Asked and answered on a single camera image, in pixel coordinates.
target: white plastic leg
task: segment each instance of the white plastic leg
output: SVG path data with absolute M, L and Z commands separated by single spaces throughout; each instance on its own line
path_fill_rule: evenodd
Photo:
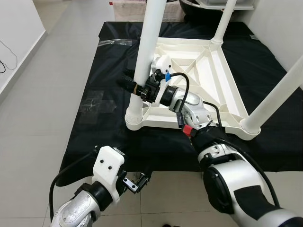
M 231 19 L 233 9 L 235 8 L 237 0 L 228 0 L 222 14 L 220 23 L 217 27 L 216 34 L 211 39 L 211 43 L 213 44 L 222 44 L 223 43 L 223 36 L 228 26 L 228 23 Z
M 138 58 L 134 73 L 134 81 L 140 86 L 145 85 L 151 71 L 151 63 L 156 49 L 165 5 L 165 0 L 147 1 Z M 137 125 L 141 122 L 143 117 L 142 106 L 142 99 L 132 94 L 129 107 L 126 110 L 125 115 L 126 125 L 129 129 L 132 129 L 131 125 Z
M 285 102 L 285 100 L 303 82 L 303 56 L 294 64 L 289 72 L 251 113 L 247 119 L 243 119 L 240 125 L 248 134 L 260 132 L 260 127 L 265 121 Z

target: white wall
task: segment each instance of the white wall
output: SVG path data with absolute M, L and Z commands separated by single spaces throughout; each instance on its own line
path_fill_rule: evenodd
M 0 0 L 0 40 L 16 54 L 17 69 L 44 32 L 32 0 Z M 16 66 L 16 57 L 2 43 L 0 60 L 11 69 Z M 0 74 L 0 92 L 16 70 L 7 69 Z
M 303 55 L 303 0 L 255 0 L 254 6 L 241 20 L 289 71 Z

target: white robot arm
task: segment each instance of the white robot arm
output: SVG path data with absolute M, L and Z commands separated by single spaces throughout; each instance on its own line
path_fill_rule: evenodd
M 145 87 L 130 79 L 123 79 L 119 84 L 152 103 L 164 78 L 165 73 L 156 70 Z M 270 181 L 257 163 L 241 148 L 228 142 L 222 126 L 215 124 L 204 108 L 208 103 L 188 89 L 171 86 L 166 87 L 160 103 L 177 113 L 182 131 L 190 137 L 204 171 L 209 201 L 215 209 L 230 214 L 241 227 L 303 227 L 302 217 L 279 206 Z M 90 227 L 109 204 L 119 202 L 127 189 L 139 192 L 152 173 L 145 171 L 137 183 L 131 182 L 123 171 L 124 157 L 116 148 L 102 147 L 93 168 L 93 184 L 84 187 L 74 199 L 59 208 L 51 227 Z M 264 196 L 262 178 L 271 190 L 275 205 Z

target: blue clip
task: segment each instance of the blue clip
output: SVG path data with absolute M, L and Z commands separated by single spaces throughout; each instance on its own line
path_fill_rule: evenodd
M 170 79 L 170 73 L 167 71 L 167 73 L 165 74 L 165 82 L 169 81 Z

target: black cloth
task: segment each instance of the black cloth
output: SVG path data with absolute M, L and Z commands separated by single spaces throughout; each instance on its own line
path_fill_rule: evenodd
M 163 23 L 160 37 L 211 39 L 216 25 Z M 130 94 L 116 84 L 125 69 L 135 69 L 142 23 L 106 22 L 100 40 L 132 40 L 97 48 L 79 111 L 71 131 L 61 170 L 95 145 L 118 147 L 128 159 L 126 171 L 199 171 L 197 153 L 190 140 L 175 129 L 143 127 L 127 129 L 124 121 Z M 245 107 L 250 114 L 286 74 L 270 50 L 252 39 L 243 23 L 230 23 L 222 45 Z M 291 97 L 262 126 L 251 141 L 229 135 L 250 153 L 265 171 L 302 170 L 302 91 Z M 94 159 L 87 159 L 64 174 L 58 186 L 92 175 Z

